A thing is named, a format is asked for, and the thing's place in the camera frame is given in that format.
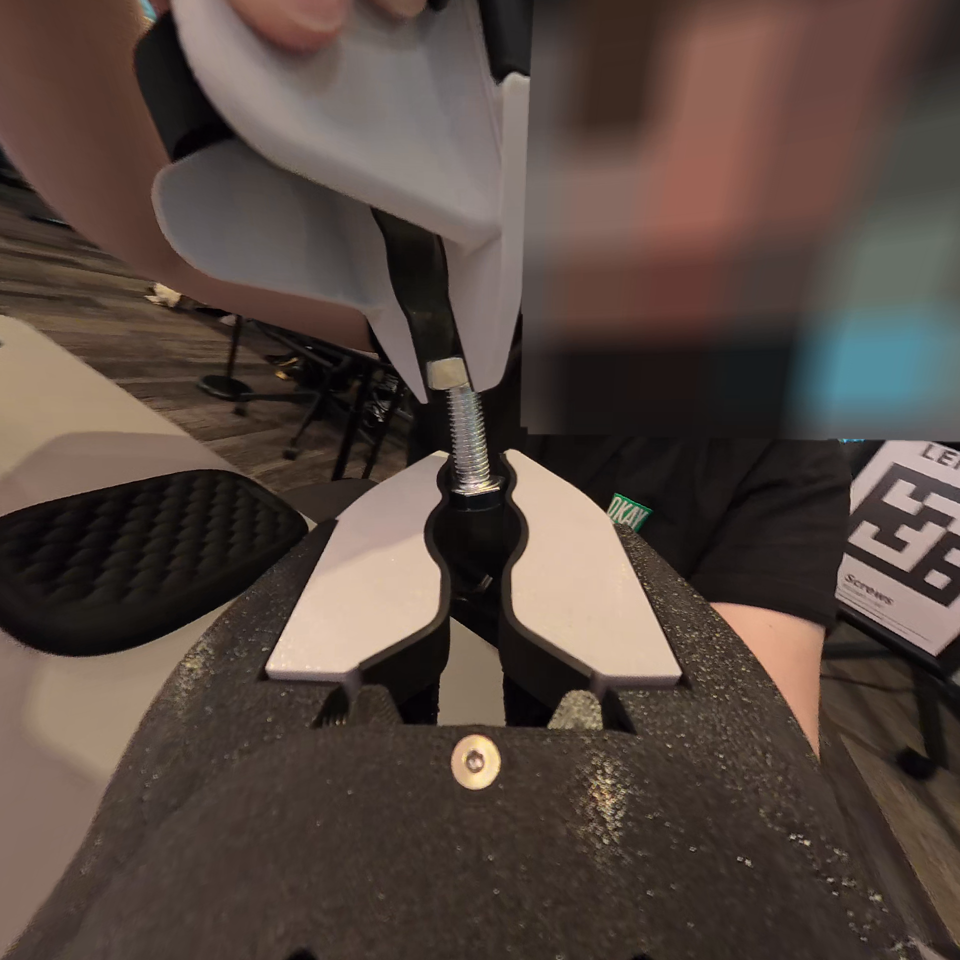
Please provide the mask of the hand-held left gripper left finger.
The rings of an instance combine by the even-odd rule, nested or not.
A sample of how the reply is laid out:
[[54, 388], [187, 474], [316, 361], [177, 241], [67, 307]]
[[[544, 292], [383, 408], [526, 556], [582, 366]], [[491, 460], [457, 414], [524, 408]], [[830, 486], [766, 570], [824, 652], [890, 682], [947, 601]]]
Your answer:
[[448, 462], [435, 452], [339, 514], [267, 660], [269, 679], [421, 687], [439, 677], [450, 572], [432, 522]]

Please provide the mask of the round black stand base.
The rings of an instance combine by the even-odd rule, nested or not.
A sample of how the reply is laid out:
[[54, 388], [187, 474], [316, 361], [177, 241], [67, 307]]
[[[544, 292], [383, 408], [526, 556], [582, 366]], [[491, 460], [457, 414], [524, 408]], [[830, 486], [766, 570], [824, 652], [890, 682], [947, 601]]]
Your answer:
[[235, 376], [235, 367], [239, 347], [244, 329], [244, 318], [238, 315], [222, 317], [223, 320], [232, 320], [229, 348], [225, 367], [220, 373], [206, 374], [196, 383], [196, 387], [205, 395], [222, 402], [240, 402], [240, 399], [251, 392], [251, 387]]

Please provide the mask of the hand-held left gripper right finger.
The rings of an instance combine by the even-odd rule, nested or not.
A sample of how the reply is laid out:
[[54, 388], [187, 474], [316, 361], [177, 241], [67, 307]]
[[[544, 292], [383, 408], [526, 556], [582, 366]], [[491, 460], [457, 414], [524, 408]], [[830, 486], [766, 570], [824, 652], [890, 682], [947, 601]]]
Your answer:
[[501, 579], [503, 672], [531, 695], [672, 688], [682, 670], [606, 512], [517, 450]]

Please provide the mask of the silver hex nut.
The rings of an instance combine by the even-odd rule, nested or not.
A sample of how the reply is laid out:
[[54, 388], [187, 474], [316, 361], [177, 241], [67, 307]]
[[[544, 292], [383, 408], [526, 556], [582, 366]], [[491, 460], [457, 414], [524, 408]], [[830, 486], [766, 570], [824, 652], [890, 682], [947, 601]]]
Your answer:
[[466, 487], [452, 484], [449, 489], [449, 504], [460, 514], [477, 514], [501, 510], [505, 502], [505, 480], [493, 476], [485, 486]]

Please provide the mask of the person's right forearm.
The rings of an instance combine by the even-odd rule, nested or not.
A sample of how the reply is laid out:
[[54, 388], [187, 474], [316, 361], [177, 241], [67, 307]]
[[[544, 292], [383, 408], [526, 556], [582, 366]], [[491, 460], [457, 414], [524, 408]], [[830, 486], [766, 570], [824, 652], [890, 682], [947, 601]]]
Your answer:
[[96, 22], [79, 2], [2, 2], [2, 154], [24, 188], [66, 230], [76, 224], [53, 202], [50, 186], [66, 159], [75, 77], [90, 57]]

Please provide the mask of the white printed marker card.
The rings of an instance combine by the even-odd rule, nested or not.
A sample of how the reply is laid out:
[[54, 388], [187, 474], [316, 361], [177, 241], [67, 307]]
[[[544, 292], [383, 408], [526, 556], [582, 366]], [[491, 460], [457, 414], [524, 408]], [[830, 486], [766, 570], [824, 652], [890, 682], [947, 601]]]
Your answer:
[[849, 498], [837, 601], [948, 660], [959, 632], [958, 441], [859, 444]]

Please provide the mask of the silver hex bolt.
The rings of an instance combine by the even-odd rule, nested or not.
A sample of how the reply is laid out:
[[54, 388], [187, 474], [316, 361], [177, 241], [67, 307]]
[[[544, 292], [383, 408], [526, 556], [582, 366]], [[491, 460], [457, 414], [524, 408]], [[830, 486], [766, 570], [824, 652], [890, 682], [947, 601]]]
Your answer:
[[453, 490], [464, 498], [480, 497], [498, 488], [491, 472], [484, 415], [479, 394], [464, 359], [447, 357], [426, 364], [429, 389], [445, 396], [453, 460]]

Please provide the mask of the black rolling stand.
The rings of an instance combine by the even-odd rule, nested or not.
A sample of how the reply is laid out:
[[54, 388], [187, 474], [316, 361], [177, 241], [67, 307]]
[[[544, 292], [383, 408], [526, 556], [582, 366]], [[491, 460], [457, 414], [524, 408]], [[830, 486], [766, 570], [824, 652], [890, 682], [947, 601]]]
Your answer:
[[922, 750], [900, 750], [895, 756], [896, 765], [918, 782], [927, 782], [950, 768], [942, 710], [954, 718], [959, 716], [958, 639], [933, 654], [907, 638], [905, 627], [885, 626], [878, 614], [839, 601], [822, 657], [826, 662], [896, 659], [906, 665]]

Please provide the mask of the person's black clothing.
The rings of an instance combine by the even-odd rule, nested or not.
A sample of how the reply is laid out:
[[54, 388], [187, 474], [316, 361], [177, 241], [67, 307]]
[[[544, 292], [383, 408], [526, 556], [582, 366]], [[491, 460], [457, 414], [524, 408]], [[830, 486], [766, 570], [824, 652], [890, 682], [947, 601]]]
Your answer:
[[850, 509], [841, 441], [522, 437], [515, 448], [638, 534], [706, 601], [834, 623]]

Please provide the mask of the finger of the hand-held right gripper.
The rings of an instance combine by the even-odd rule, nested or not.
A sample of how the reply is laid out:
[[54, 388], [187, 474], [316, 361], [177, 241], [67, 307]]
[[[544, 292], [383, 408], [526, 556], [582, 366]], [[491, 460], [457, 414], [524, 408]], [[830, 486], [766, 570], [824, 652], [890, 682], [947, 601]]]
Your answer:
[[383, 210], [370, 210], [366, 280], [369, 324], [405, 384], [429, 402], [427, 365], [450, 358], [446, 250], [436, 234]]
[[521, 308], [530, 79], [434, 71], [443, 127], [431, 229], [448, 248], [451, 305], [473, 387], [503, 377]]

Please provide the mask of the person's left forearm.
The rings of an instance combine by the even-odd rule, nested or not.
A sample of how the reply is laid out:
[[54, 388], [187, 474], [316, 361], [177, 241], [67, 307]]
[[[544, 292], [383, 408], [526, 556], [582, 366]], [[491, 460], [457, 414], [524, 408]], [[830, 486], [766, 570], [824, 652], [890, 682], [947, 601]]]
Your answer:
[[771, 609], [712, 603], [750, 649], [820, 757], [821, 666], [826, 629]]

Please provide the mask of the black chair base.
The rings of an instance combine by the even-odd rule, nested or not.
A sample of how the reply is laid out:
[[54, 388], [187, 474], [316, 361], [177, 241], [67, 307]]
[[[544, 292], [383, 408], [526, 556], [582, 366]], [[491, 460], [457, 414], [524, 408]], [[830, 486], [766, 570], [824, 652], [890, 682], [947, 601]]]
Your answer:
[[407, 403], [409, 389], [394, 367], [378, 354], [334, 346], [304, 334], [277, 334], [289, 351], [286, 364], [276, 369], [311, 395], [300, 425], [283, 449], [283, 458], [298, 459], [308, 426], [324, 420], [334, 409], [345, 425], [330, 478], [345, 478], [357, 440], [366, 440], [368, 453], [362, 479], [371, 479], [394, 420]]

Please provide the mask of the person's right hand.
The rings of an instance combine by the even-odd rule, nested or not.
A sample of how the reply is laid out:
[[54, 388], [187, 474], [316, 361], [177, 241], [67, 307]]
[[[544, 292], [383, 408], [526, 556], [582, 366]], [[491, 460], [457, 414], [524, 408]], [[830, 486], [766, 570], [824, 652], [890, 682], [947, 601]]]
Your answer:
[[[316, 53], [344, 29], [353, 7], [345, 1], [227, 2], [261, 39], [295, 55]], [[363, 353], [375, 351], [369, 325], [352, 308], [322, 306], [287, 294], [258, 293], [250, 286], [215, 280], [189, 265], [164, 238], [151, 188], [165, 163], [162, 144], [134, 76], [134, 47], [142, 17], [134, 2], [78, 2], [97, 41], [93, 66], [106, 67], [119, 117], [105, 119], [96, 134], [105, 158], [94, 161], [101, 184], [95, 190], [95, 242], [143, 274], [207, 306], [237, 316], [276, 323]]]

